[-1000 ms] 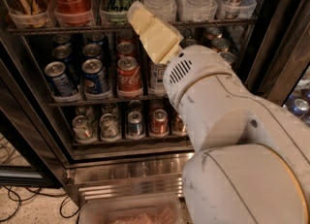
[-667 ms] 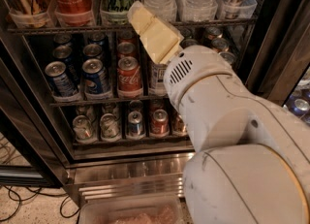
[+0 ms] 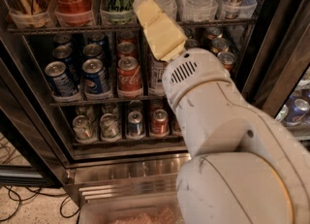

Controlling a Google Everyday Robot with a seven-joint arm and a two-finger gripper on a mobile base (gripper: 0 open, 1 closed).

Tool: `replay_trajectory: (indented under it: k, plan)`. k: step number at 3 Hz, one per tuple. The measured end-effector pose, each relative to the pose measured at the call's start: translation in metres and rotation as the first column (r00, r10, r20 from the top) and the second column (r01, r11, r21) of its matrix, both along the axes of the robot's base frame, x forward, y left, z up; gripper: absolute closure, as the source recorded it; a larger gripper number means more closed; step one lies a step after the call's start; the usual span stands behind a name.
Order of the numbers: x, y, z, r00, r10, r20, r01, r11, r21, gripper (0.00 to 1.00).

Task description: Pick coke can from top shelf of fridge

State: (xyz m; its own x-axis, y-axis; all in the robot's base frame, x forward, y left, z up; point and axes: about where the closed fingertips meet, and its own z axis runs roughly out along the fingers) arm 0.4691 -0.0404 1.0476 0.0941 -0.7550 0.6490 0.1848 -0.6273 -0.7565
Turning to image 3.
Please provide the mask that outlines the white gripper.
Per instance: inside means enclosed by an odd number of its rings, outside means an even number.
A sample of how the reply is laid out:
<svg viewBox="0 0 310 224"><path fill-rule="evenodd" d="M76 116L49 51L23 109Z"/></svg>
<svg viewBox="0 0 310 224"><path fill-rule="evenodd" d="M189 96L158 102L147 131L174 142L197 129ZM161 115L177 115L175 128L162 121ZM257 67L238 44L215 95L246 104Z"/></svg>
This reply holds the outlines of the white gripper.
<svg viewBox="0 0 310 224"><path fill-rule="evenodd" d="M173 111L190 90L201 84L232 82L229 72L210 51L190 48L183 52L187 40L184 31L155 0L135 0L133 10L154 57L160 61L171 60L162 80Z"/></svg>

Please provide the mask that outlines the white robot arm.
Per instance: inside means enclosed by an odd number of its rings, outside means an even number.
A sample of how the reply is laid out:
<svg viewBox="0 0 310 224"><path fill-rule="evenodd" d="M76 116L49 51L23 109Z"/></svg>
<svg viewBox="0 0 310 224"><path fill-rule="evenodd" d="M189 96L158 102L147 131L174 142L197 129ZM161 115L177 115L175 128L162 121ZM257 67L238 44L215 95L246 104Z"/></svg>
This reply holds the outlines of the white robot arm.
<svg viewBox="0 0 310 224"><path fill-rule="evenodd" d="M185 224L310 224L310 153L248 104L219 59L186 49L154 0L133 9L156 59L190 159L176 180Z"/></svg>

